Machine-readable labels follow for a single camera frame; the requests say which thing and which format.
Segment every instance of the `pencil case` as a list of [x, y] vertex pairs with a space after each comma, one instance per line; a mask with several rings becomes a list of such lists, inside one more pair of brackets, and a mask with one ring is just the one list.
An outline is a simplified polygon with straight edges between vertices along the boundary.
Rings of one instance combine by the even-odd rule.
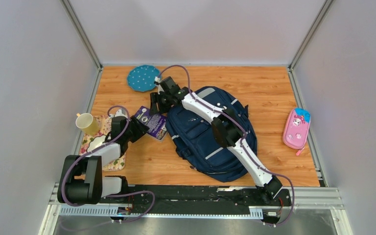
[[283, 142], [291, 148], [298, 149], [296, 156], [305, 148], [309, 125], [308, 111], [295, 108], [290, 112], [283, 132]]

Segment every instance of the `wooden table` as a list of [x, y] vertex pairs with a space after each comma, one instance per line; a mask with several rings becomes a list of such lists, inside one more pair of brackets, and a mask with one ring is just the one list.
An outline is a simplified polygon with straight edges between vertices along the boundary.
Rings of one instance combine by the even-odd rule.
[[[140, 106], [150, 106], [150, 92], [133, 91], [127, 75], [133, 67], [105, 67], [95, 96], [92, 114], [104, 115], [113, 105], [125, 106], [133, 115]], [[296, 150], [282, 142], [289, 112], [296, 107], [289, 78], [284, 67], [188, 67], [191, 88], [217, 86], [249, 105], [250, 121], [258, 138], [258, 158], [272, 172], [288, 176], [294, 186], [319, 186], [309, 147], [296, 156]], [[187, 76], [181, 68], [171, 68], [164, 77], [172, 76], [181, 87]], [[105, 175], [126, 176], [129, 184], [148, 185], [227, 185], [254, 186], [249, 174], [222, 183], [190, 169], [190, 164], [175, 153], [169, 135], [163, 142], [144, 136], [130, 143], [126, 165], [121, 171]], [[283, 185], [289, 183], [280, 178]]]

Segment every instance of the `navy blue backpack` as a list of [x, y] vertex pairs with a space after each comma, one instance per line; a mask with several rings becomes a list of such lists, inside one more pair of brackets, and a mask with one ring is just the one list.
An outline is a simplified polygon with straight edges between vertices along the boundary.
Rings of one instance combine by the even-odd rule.
[[[236, 98], [217, 87], [203, 87], [195, 93], [212, 105], [233, 109], [239, 124], [248, 132], [247, 143], [257, 154], [257, 138], [248, 119], [248, 106], [244, 108]], [[247, 173], [232, 152], [217, 144], [207, 121], [182, 105], [172, 107], [167, 116], [166, 128], [176, 145], [176, 152], [193, 169], [221, 182], [236, 180]]]

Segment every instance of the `white wall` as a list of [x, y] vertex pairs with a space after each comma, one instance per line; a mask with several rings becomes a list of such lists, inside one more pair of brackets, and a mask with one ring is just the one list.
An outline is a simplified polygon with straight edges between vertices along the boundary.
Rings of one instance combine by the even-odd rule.
[[35, 235], [96, 69], [57, 0], [0, 0], [0, 235]]
[[376, 1], [337, 0], [296, 69], [354, 234], [376, 234]]
[[71, 0], [103, 64], [289, 64], [324, 0]]

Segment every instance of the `gray floor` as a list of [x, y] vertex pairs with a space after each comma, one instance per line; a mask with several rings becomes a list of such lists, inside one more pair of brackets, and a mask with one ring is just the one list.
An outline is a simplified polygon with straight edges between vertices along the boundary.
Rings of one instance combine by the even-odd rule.
[[[70, 229], [87, 228], [109, 221], [106, 217], [60, 217]], [[143, 218], [129, 224], [107, 224], [83, 232], [67, 232], [57, 228], [55, 235], [335, 235], [329, 210], [297, 210], [290, 220], [277, 228], [243, 219], [163, 219]]]

